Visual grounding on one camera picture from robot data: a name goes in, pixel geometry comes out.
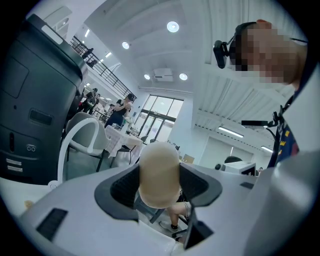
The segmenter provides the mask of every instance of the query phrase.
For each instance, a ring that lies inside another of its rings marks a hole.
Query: headset
[[[229,40],[229,42],[222,42],[220,40],[215,41],[214,46],[213,46],[213,52],[215,55],[216,62],[218,64],[218,67],[220,69],[224,69],[227,63],[227,57],[229,57],[229,51],[227,46],[231,43],[233,39],[236,38],[236,36],[240,36],[242,31],[247,28],[248,26],[256,24],[256,22],[246,22],[238,25],[235,28],[235,33],[234,36]],[[296,38],[291,38],[291,40],[294,41],[299,41],[303,43],[308,43],[307,41],[301,40],[301,39],[296,39]]]

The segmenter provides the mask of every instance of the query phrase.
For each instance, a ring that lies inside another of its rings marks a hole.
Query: window
[[[180,99],[149,96],[135,122],[135,127],[140,130],[139,136],[147,136],[146,144],[151,139],[158,142],[168,140],[183,103]]]

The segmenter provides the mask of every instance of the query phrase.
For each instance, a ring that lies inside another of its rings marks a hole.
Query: recessed ceiling light
[[[266,151],[269,151],[269,152],[271,152],[271,153],[274,152],[273,150],[271,150],[270,148],[267,148],[266,146],[262,146],[261,148],[264,149],[264,150],[266,150]]]
[[[127,42],[123,42],[122,47],[127,50],[127,49],[129,49],[130,46]]]
[[[186,74],[184,74],[184,73],[181,73],[181,74],[179,75],[179,77],[180,77],[180,79],[183,80],[183,81],[185,81],[185,80],[188,79],[188,76],[187,76]]]
[[[90,29],[88,29],[88,30],[85,32],[85,34],[84,34],[84,37],[85,37],[85,38],[88,36],[89,32],[90,32]]]
[[[176,23],[175,21],[170,21],[167,25],[166,25],[166,28],[172,32],[172,33],[175,33],[179,30],[179,25],[178,23]]]
[[[227,133],[233,134],[233,135],[235,135],[235,136],[238,136],[238,137],[240,137],[240,138],[243,138],[243,137],[244,137],[244,136],[241,135],[240,133],[237,133],[237,132],[235,132],[235,131],[229,130],[229,129],[224,128],[224,127],[222,127],[222,126],[219,126],[218,129],[220,129],[220,130],[222,130],[222,131],[225,131],[225,132],[227,132]]]

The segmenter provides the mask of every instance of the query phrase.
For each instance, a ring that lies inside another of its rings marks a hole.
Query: black dress
[[[120,107],[122,107],[125,102],[124,101],[122,102],[122,100],[119,99],[116,103],[119,104]],[[126,108],[123,108],[120,111],[114,110],[112,115],[106,121],[104,128],[106,128],[107,126],[112,126],[113,124],[117,124],[119,126],[122,126],[122,123],[124,121],[124,115],[126,114],[126,112],[127,112]]]

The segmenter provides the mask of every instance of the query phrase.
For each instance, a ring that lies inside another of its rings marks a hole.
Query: bag
[[[97,102],[97,94],[95,92],[92,93],[92,96],[88,98],[87,104],[92,108]]]

